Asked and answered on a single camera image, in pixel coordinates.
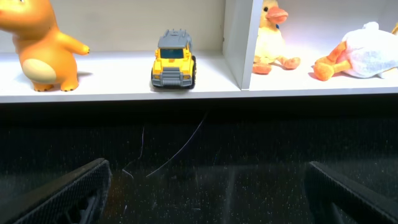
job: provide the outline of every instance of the scratch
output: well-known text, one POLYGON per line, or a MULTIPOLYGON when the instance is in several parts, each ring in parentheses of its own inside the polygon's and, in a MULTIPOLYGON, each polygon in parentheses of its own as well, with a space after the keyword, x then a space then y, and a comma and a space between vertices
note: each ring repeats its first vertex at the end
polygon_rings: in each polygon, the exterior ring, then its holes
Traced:
POLYGON ((207 111, 205 113, 205 115, 203 116, 203 119, 200 121, 198 127, 196 128, 196 130, 193 132, 193 134, 191 135, 191 137, 188 139, 188 141, 182 146, 182 148, 180 150, 178 150, 178 152, 176 154, 174 154, 174 156, 172 156, 167 162, 165 162, 163 165, 161 165, 159 168, 157 168, 155 171, 151 172, 150 174, 148 174, 146 177, 149 177, 150 175, 156 173, 158 170, 160 170, 161 168, 163 168, 163 166, 166 166, 166 164, 168 164, 172 159, 174 159, 174 157, 176 155, 178 155, 182 149, 185 148, 185 146, 191 141, 192 137, 195 135, 195 133, 199 130, 200 126, 203 124, 203 122, 205 121, 207 115, 209 114, 209 111, 207 111))
POLYGON ((125 171, 124 169, 123 169, 123 172, 125 172, 128 175, 130 175, 130 177, 134 180, 134 177, 129 172, 125 171))
POLYGON ((144 131, 145 131, 145 126, 142 128, 142 137, 141 137, 141 153, 138 157, 138 159, 141 159, 142 156, 142 149, 144 148, 144 131))

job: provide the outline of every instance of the toy's yellow belly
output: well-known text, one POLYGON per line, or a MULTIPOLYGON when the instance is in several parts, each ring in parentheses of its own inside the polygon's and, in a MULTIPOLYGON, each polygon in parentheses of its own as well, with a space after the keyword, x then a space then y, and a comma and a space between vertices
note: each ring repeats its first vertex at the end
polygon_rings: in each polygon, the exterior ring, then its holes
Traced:
POLYGON ((269 63, 276 61, 285 54, 285 40, 280 32, 278 33, 259 33, 257 37, 256 53, 258 57, 265 57, 269 63))
POLYGON ((22 71, 36 83, 53 84, 57 78, 55 70, 47 63, 37 59, 27 59, 22 64, 22 71))

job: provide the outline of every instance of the toy foot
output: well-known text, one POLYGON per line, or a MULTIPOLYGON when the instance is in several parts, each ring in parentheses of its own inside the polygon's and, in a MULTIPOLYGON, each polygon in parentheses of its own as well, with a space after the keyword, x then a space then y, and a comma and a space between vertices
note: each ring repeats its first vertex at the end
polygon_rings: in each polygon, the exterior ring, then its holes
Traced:
POLYGON ((296 69, 301 63, 301 59, 300 58, 291 58, 289 60, 286 60, 285 63, 283 64, 283 66, 286 69, 296 69))
POLYGON ((62 91, 73 91, 79 86, 79 82, 77 79, 67 80, 61 83, 61 90, 62 91))
POLYGON ((327 65, 334 65, 336 62, 330 60, 328 57, 323 57, 323 58, 318 59, 315 62, 315 64, 318 64, 318 63, 324 63, 324 64, 327 64, 327 65))
POLYGON ((252 72, 258 75, 268 75, 272 70, 272 67, 266 63, 256 63, 253 65, 252 72))
POLYGON ((315 64, 313 71, 315 76, 321 81, 327 81, 335 74, 333 67, 325 63, 315 64))
POLYGON ((33 87, 35 91, 48 91, 51 90, 54 86, 50 84, 33 83, 33 87))

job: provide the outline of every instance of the yellow toy truck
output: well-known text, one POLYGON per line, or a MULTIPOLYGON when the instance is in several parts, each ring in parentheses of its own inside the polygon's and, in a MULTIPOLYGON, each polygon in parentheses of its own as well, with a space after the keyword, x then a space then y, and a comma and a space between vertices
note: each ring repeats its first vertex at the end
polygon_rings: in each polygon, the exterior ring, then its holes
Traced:
POLYGON ((186 30, 167 30, 155 51, 150 75, 154 87, 195 87, 197 63, 192 55, 192 40, 186 30))

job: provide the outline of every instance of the duck beak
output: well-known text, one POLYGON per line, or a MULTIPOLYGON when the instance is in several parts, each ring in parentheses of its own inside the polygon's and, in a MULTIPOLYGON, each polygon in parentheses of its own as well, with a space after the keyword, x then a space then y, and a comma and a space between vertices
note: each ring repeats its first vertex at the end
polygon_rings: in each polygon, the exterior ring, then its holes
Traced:
POLYGON ((267 19, 272 23, 281 24, 286 21, 288 16, 289 14, 285 10, 274 6, 268 10, 267 19))

